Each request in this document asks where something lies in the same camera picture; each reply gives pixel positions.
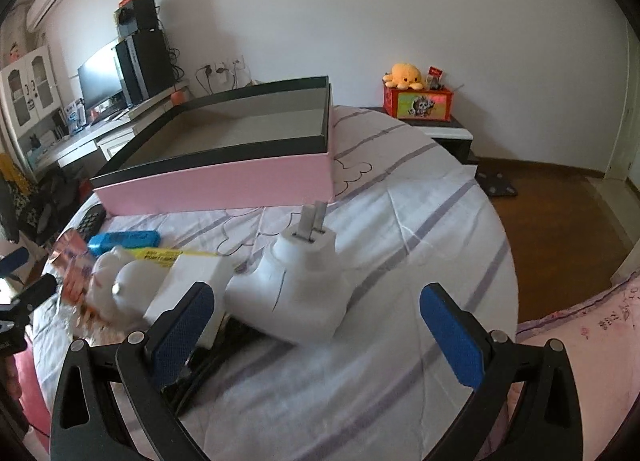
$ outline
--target tablecloth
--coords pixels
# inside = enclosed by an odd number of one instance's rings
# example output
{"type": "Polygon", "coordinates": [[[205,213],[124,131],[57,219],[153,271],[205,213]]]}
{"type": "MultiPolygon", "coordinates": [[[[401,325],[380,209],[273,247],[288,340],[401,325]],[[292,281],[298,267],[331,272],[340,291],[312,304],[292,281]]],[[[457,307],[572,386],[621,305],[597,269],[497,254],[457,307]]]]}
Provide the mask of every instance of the tablecloth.
{"type": "MultiPolygon", "coordinates": [[[[514,337],[510,247],[469,172],[417,128],[384,114],[338,106],[332,124],[337,201],[325,224],[337,232],[354,286],[348,313],[329,343],[265,339],[208,380],[183,423],[212,459],[423,459],[469,395],[420,318],[418,294],[429,282],[440,282],[486,329],[514,337]]],[[[299,212],[115,217],[104,230],[156,229],[162,247],[218,251],[251,269],[299,212]]],[[[34,313],[34,358],[49,407],[70,342],[55,313],[54,300],[34,313]]],[[[123,415],[153,458],[126,405],[123,415]]]]}

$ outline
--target person's hand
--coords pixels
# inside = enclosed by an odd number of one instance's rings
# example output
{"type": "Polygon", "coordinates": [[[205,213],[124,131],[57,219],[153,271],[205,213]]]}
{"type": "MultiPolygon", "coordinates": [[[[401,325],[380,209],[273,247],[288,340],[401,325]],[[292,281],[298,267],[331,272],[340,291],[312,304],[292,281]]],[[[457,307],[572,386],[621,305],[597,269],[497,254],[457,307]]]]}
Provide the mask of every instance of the person's hand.
{"type": "Polygon", "coordinates": [[[18,379],[18,367],[15,365],[15,358],[9,356],[4,360],[6,361],[6,391],[13,399],[20,399],[22,386],[18,379]]]}

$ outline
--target pink box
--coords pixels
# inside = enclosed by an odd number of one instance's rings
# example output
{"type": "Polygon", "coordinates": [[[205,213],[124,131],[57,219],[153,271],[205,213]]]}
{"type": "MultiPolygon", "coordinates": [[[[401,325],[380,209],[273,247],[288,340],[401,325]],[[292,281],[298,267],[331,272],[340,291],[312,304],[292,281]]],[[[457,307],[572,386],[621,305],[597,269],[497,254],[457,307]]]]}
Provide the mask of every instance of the pink box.
{"type": "Polygon", "coordinates": [[[175,106],[92,179],[108,212],[139,215],[334,199],[327,77],[175,106]]]}

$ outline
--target white power adapter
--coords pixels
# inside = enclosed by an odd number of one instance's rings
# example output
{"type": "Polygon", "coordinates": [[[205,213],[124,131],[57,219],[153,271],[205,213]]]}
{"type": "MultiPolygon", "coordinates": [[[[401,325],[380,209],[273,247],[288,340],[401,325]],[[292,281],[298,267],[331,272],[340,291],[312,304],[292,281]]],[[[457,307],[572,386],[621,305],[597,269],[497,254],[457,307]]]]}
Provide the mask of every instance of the white power adapter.
{"type": "Polygon", "coordinates": [[[335,252],[335,232],[322,227],[326,203],[305,206],[300,223],[267,246],[252,273],[235,275],[226,310],[244,323],[296,344],[329,340],[353,293],[335,252]]]}

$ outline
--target silver screw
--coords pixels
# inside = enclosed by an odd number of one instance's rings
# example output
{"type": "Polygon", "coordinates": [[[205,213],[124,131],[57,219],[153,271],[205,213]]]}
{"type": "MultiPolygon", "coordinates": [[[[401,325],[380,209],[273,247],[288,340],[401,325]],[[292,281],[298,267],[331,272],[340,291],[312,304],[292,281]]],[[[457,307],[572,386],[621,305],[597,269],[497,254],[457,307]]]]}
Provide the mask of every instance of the silver screw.
{"type": "Polygon", "coordinates": [[[84,340],[78,339],[71,342],[71,350],[75,353],[77,353],[83,347],[84,347],[84,340]]]}
{"type": "Polygon", "coordinates": [[[564,344],[557,338],[552,338],[551,340],[549,340],[549,347],[559,353],[564,349],[564,344]]]}
{"type": "Polygon", "coordinates": [[[142,331],[134,331],[127,337],[127,342],[130,344],[140,344],[145,339],[145,334],[142,331]]]}
{"type": "Polygon", "coordinates": [[[494,329],[491,332],[491,339],[498,344],[504,344],[505,342],[507,342],[507,340],[509,340],[509,337],[504,331],[501,331],[500,329],[494,329]]]}

